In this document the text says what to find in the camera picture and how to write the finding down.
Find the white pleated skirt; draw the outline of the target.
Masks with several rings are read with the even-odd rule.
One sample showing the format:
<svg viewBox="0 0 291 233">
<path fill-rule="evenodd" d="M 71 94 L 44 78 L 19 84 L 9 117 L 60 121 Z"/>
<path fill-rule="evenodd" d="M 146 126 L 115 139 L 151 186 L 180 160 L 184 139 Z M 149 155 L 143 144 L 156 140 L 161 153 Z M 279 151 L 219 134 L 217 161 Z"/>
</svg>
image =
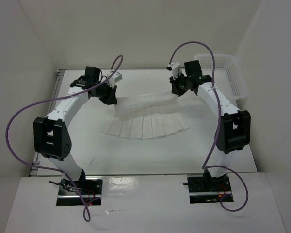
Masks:
<svg viewBox="0 0 291 233">
<path fill-rule="evenodd" d="M 177 95 L 166 92 L 118 98 L 114 116 L 106 120 L 100 132 L 123 139 L 149 140 L 189 128 Z"/>
</svg>

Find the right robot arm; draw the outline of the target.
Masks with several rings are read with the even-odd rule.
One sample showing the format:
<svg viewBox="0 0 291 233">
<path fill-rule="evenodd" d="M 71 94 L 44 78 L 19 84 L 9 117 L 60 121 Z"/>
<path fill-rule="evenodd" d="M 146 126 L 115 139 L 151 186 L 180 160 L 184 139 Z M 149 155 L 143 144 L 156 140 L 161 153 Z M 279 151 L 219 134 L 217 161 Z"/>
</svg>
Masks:
<svg viewBox="0 0 291 233">
<path fill-rule="evenodd" d="M 211 155 L 206 157 L 202 166 L 208 176 L 203 178 L 203 186 L 208 191 L 215 190 L 227 173 L 232 153 L 242 150 L 250 142 L 251 116 L 247 110 L 241 111 L 232 104 L 215 85 L 213 77 L 204 75 L 198 60 L 185 62 L 182 67 L 173 61 L 167 65 L 172 72 L 169 82 L 171 92 L 177 96 L 187 91 L 194 92 L 215 113 L 218 124 L 214 136 Z"/>
</svg>

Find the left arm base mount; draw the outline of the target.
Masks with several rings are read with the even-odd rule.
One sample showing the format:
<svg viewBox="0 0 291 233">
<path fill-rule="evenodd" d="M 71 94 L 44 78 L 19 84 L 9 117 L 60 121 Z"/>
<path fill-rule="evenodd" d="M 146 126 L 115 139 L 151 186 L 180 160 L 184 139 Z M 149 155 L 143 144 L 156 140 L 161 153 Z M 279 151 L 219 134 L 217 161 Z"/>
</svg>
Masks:
<svg viewBox="0 0 291 233">
<path fill-rule="evenodd" d="M 77 190 L 72 185 L 71 181 L 61 179 L 59 182 L 49 181 L 49 183 L 59 187 L 56 206 L 83 206 Z M 101 205 L 102 177 L 86 177 L 85 187 L 81 187 L 78 183 L 76 183 L 76 185 L 84 201 L 89 204 L 89 206 Z"/>
</svg>

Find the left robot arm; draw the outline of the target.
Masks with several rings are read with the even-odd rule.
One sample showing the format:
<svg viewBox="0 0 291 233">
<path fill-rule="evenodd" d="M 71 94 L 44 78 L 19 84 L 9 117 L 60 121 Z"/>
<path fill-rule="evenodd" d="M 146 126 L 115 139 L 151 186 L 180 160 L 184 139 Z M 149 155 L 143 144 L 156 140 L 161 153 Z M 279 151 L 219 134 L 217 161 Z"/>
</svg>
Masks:
<svg viewBox="0 0 291 233">
<path fill-rule="evenodd" d="M 86 67 L 85 74 L 74 80 L 65 98 L 45 117 L 37 117 L 33 122 L 34 149 L 49 159 L 63 178 L 70 181 L 69 188 L 76 194 L 87 188 L 85 172 L 71 155 L 72 142 L 68 126 L 79 109 L 91 97 L 98 98 L 106 105 L 116 105 L 116 82 L 122 75 L 111 71 L 105 80 L 100 79 L 101 69 Z"/>
</svg>

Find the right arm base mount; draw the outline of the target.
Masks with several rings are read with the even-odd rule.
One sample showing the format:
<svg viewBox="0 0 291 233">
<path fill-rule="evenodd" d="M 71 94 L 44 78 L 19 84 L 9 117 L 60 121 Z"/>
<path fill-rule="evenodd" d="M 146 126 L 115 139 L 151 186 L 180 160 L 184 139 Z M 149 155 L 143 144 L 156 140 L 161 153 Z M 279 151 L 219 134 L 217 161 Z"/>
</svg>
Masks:
<svg viewBox="0 0 291 233">
<path fill-rule="evenodd" d="M 189 175 L 183 183 L 188 187 L 190 204 L 233 202 L 229 177 L 211 178 L 209 174 Z"/>
</svg>

